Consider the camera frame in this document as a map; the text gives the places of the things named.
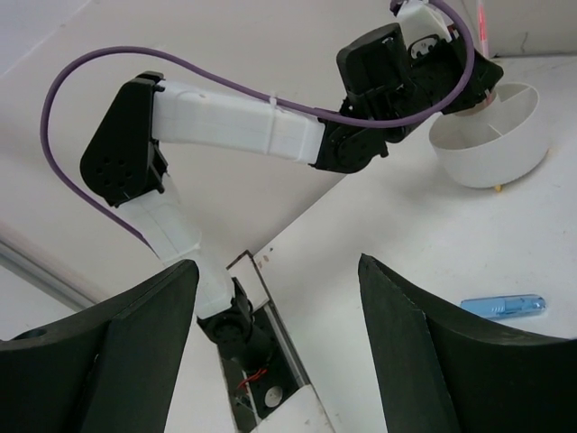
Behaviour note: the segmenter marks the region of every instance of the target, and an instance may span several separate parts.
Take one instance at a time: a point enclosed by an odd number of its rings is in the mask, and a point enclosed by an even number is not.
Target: white plastic container
[[[543,123],[536,122],[539,94],[527,84],[497,86],[482,110],[444,115],[429,140],[449,175],[471,188],[499,187],[529,173],[551,145]]]

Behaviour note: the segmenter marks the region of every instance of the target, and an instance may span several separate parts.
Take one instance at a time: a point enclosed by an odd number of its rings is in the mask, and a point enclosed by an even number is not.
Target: white cable tie
[[[269,120],[269,128],[267,131],[266,143],[265,143],[265,154],[268,155],[270,153],[270,147],[272,146],[272,132],[274,130],[274,122],[277,117],[277,93],[271,92],[269,97],[269,104],[270,104],[270,120]]]

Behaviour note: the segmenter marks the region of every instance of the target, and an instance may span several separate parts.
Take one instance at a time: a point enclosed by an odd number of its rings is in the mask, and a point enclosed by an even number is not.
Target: black bracket
[[[144,72],[124,84],[82,156],[82,179],[110,206],[164,192],[168,164],[152,138],[154,94],[163,91],[162,80],[158,72]]]
[[[416,42],[408,50],[400,26],[393,23],[364,34],[340,50],[336,62],[347,93],[340,114],[393,120],[422,112],[446,97],[464,71],[463,38],[445,41],[431,35],[422,41],[425,52],[419,50],[413,57]],[[475,51],[469,83],[443,114],[473,108],[487,98],[502,77],[499,65]],[[420,125],[376,130],[325,123],[325,136],[313,167],[340,173],[355,173],[373,157],[387,156],[387,142],[401,142]]]
[[[238,363],[244,371],[263,367],[275,349],[270,336],[253,324],[252,305],[238,280],[233,278],[231,307],[198,324],[224,359]]]
[[[348,98],[344,100],[340,114],[357,116]],[[389,156],[383,130],[323,122],[326,129],[318,157],[313,164],[316,169],[344,174],[356,173],[369,165],[375,156]]]

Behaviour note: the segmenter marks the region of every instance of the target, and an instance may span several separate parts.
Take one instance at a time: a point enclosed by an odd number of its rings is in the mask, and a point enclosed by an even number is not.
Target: white 3d printed part
[[[489,106],[438,118],[429,140],[456,182],[498,187],[529,173],[545,157],[551,141],[535,121],[538,107],[539,94],[531,86],[497,86]]]

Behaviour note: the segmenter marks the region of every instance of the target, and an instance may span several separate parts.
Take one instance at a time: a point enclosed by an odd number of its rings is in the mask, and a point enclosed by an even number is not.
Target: white wall
[[[74,310],[0,266],[0,340],[74,314]]]
[[[477,0],[451,0],[466,6],[477,23]],[[575,0],[485,0],[491,55],[577,52]]]
[[[0,77],[86,3],[88,0],[2,0]]]

